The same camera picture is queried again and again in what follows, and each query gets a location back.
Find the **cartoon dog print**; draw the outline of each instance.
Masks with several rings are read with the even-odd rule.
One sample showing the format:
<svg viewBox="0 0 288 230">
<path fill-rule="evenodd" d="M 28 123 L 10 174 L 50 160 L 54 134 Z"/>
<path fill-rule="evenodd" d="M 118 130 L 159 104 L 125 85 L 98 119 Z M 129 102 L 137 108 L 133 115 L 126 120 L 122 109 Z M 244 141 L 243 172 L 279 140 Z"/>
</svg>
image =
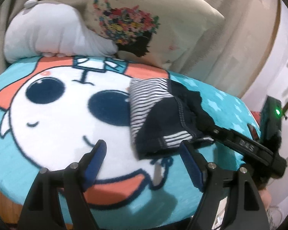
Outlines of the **cartoon dog print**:
<svg viewBox="0 0 288 230">
<path fill-rule="evenodd" d="M 41 58 L 31 74 L 0 91 L 0 136 L 10 132 L 25 157 L 49 170 L 78 162 L 105 140 L 106 158 L 85 198 L 99 209 L 123 206 L 148 184 L 160 188 L 172 162 L 137 159 L 129 127 L 132 77 L 168 73 L 110 58 Z"/>
</svg>

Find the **plush toy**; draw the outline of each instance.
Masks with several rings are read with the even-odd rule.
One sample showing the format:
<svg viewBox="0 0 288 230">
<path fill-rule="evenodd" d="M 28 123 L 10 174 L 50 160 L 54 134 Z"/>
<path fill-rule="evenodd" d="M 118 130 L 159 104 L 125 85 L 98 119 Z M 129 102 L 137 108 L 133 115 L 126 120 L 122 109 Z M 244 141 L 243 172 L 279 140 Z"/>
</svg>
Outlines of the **plush toy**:
<svg viewBox="0 0 288 230">
<path fill-rule="evenodd" d="M 8 62 L 43 55 L 110 57 L 117 52 L 112 40 L 89 30 L 73 7 L 52 0 L 29 0 L 13 18 L 6 34 Z"/>
</svg>

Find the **pillow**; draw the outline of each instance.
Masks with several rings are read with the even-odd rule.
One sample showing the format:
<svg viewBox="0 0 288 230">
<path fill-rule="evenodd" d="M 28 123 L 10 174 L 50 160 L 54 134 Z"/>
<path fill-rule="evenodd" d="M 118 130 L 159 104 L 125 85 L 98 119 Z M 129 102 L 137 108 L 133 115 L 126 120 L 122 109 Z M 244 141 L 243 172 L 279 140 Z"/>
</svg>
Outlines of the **pillow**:
<svg viewBox="0 0 288 230">
<path fill-rule="evenodd" d="M 110 57 L 116 52 L 113 41 L 89 30 L 75 8 L 55 1 L 27 1 L 5 34 L 4 55 L 10 63 L 42 53 Z"/>
<path fill-rule="evenodd" d="M 114 40 L 118 56 L 169 68 L 223 16 L 203 0 L 88 0 L 87 26 Z"/>
</svg>

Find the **cartoon eye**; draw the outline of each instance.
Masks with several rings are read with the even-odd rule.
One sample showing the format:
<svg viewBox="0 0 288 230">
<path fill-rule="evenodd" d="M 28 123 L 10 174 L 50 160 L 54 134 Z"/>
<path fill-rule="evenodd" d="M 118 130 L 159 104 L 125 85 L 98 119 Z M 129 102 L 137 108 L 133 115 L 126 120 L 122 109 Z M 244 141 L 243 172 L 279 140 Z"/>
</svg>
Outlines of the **cartoon eye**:
<svg viewBox="0 0 288 230">
<path fill-rule="evenodd" d="M 116 126 L 130 126 L 129 95 L 118 90 L 94 94 L 88 101 L 90 113 L 97 119 Z"/>
<path fill-rule="evenodd" d="M 26 97 L 35 104 L 48 104 L 58 100 L 64 91 L 62 81 L 46 77 L 33 82 L 26 90 Z"/>
</svg>

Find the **orange cartoon ear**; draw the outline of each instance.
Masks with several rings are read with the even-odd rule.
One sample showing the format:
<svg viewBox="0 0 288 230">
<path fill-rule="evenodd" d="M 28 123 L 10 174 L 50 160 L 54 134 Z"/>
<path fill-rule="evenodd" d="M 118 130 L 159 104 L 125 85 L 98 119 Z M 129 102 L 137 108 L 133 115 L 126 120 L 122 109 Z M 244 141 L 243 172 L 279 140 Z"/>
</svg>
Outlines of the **orange cartoon ear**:
<svg viewBox="0 0 288 230">
<path fill-rule="evenodd" d="M 8 86 L 4 87 L 0 90 L 0 108 L 3 110 L 8 110 L 8 108 L 11 105 L 11 101 L 16 94 L 16 92 L 19 90 L 19 88 L 27 82 L 30 78 L 32 78 L 34 75 L 52 68 L 52 67 L 62 67 L 62 66 L 72 66 L 73 64 L 73 58 L 72 57 L 52 57 L 52 58 L 41 58 L 36 66 L 33 72 L 31 72 L 29 75 L 23 77 L 22 79 L 19 79 Z"/>
<path fill-rule="evenodd" d="M 139 79 L 170 78 L 170 75 L 167 71 L 145 64 L 129 63 L 124 74 L 132 78 Z"/>
</svg>

